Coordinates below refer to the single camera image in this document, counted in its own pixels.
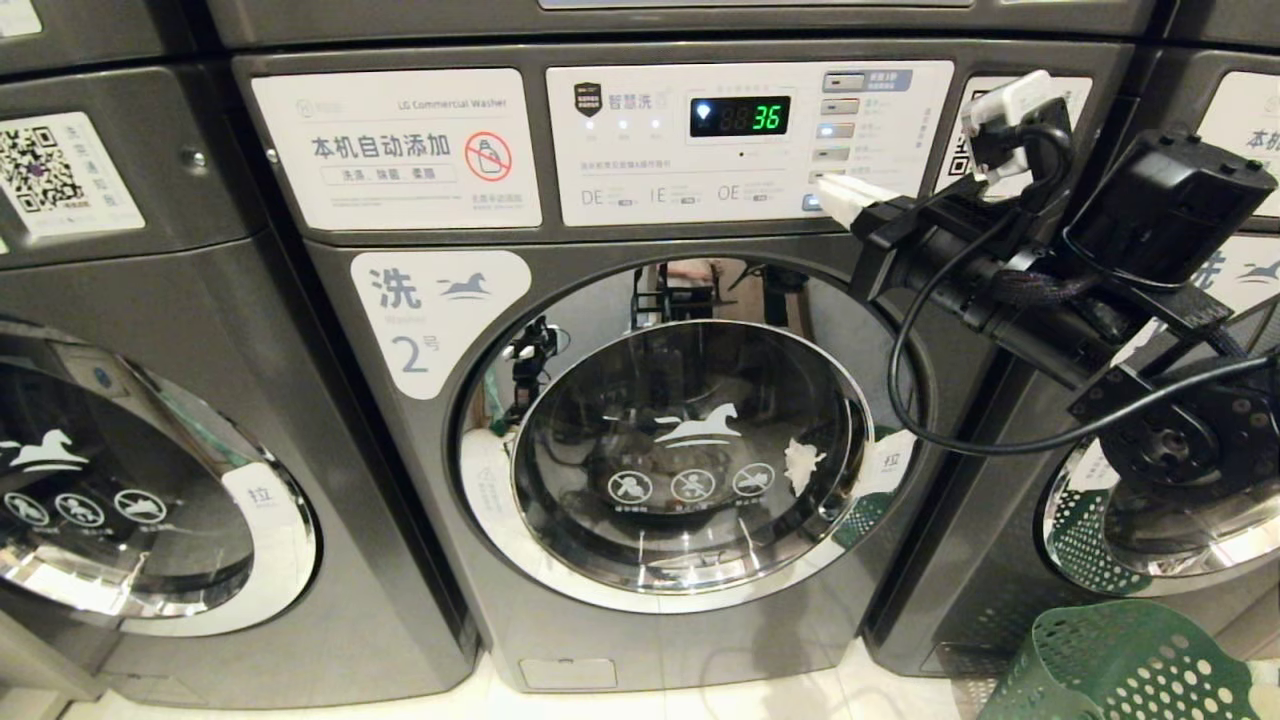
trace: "button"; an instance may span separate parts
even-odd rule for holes
[[[847,160],[847,147],[819,147],[813,151],[814,160]]]
[[[856,97],[852,100],[824,100],[822,102],[823,115],[856,115],[858,105],[861,104]]]
[[[823,92],[851,92],[867,85],[864,73],[827,73],[822,78]]]
[[[854,123],[820,123],[818,137],[854,137]]]
[[[842,174],[845,174],[845,170],[814,170],[809,173],[809,184],[817,183],[818,178],[820,178],[822,176],[842,176]]]

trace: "washer door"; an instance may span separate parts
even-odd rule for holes
[[[1256,311],[1231,334],[1270,350],[1280,342],[1280,314]],[[1169,347],[1164,340],[1140,354]],[[1070,580],[1103,594],[1157,597],[1225,583],[1280,560],[1280,474],[1274,460],[1256,471],[1239,486],[1121,482],[1098,441],[1082,441],[1048,488],[1046,553]]]
[[[93,624],[207,635],[261,623],[316,565],[297,486],[173,383],[0,322],[0,577]]]
[[[890,342],[776,265],[621,273],[512,334],[470,396],[463,489],[509,560],[593,605],[777,592],[860,542],[906,475],[915,438],[852,374],[879,389]]]

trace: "control panel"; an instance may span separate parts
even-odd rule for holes
[[[570,227],[820,215],[818,178],[915,196],[947,60],[547,70]]]

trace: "digital display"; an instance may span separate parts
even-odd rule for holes
[[[689,102],[689,135],[728,137],[786,135],[791,97],[695,97]]]

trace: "black wire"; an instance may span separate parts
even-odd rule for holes
[[[1041,126],[1019,128],[1019,132],[1025,135],[1038,135],[1041,137],[1044,137],[1046,140],[1050,140],[1052,142],[1052,146],[1056,147],[1061,154],[1060,163],[1059,167],[1055,169],[1055,173],[1048,178],[1044,178],[1044,181],[1037,181],[1037,183],[1033,183],[1027,190],[1032,190],[1032,187],[1041,184],[1041,182],[1043,182],[1044,184],[1048,184],[1050,182],[1060,183],[1066,177],[1066,172],[1070,168],[1069,161],[1061,161],[1061,160],[1069,160],[1073,156],[1070,149],[1070,138],[1066,136],[1066,133],[1059,131],[1057,128],[1044,128]],[[1066,141],[1065,146],[1062,143],[1064,138]],[[1111,411],[1107,415],[1103,415],[1102,418],[1098,418],[1097,420],[1087,425],[1082,425],[1079,428],[1075,428],[1074,430],[1068,430],[1064,433],[1059,433],[1056,436],[1050,436],[1047,438],[1041,438],[1029,442],[1016,442],[1006,445],[983,445],[983,443],[965,442],[956,438],[937,434],[929,430],[928,428],[918,424],[910,416],[910,413],[908,411],[906,405],[902,402],[902,397],[899,389],[899,368],[902,363],[902,352],[906,348],[906,338],[911,332],[911,327],[915,325],[916,318],[919,318],[920,311],[924,309],[925,302],[928,302],[929,296],[933,295],[933,291],[937,290],[938,284],[941,284],[942,281],[946,279],[946,277],[950,275],[956,266],[959,266],[961,263],[968,260],[970,255],[982,249],[983,245],[991,242],[993,238],[1000,236],[1000,233],[1002,233],[1006,229],[1006,227],[1019,214],[1021,213],[1018,210],[1011,210],[1006,213],[991,229],[988,229],[979,238],[969,243],[968,247],[961,250],[959,254],[956,254],[955,258],[952,258],[945,265],[942,265],[942,268],[940,268],[938,272],[934,273],[932,278],[929,278],[929,282],[924,283],[924,287],[920,288],[920,292],[915,296],[915,300],[911,301],[911,305],[906,310],[906,315],[902,318],[902,324],[899,327],[897,334],[893,337],[893,348],[890,351],[890,360],[888,360],[888,400],[890,404],[893,406],[893,413],[897,415],[899,420],[902,421],[902,425],[920,439],[924,439],[940,447],[945,447],[954,452],[960,452],[964,455],[987,456],[987,457],[1044,452],[1048,450],[1053,450],[1056,447],[1061,447],[1064,445],[1078,442],[1089,436],[1098,434],[1101,430],[1137,413],[1140,413],[1152,405],[1164,402],[1170,397],[1183,393],[1193,387],[1198,387],[1225,378],[1231,378],[1235,375],[1252,373],[1254,370],[1261,370],[1265,368],[1275,368],[1277,365],[1276,352],[1268,354],[1263,357],[1238,360],[1230,364],[1219,365],[1217,368],[1213,368],[1211,370],[1197,373],[1188,378],[1183,378],[1179,382],[1165,386],[1152,392],[1151,395],[1147,395],[1134,402],[1130,402],[1129,405],[1125,405],[1123,407]]]

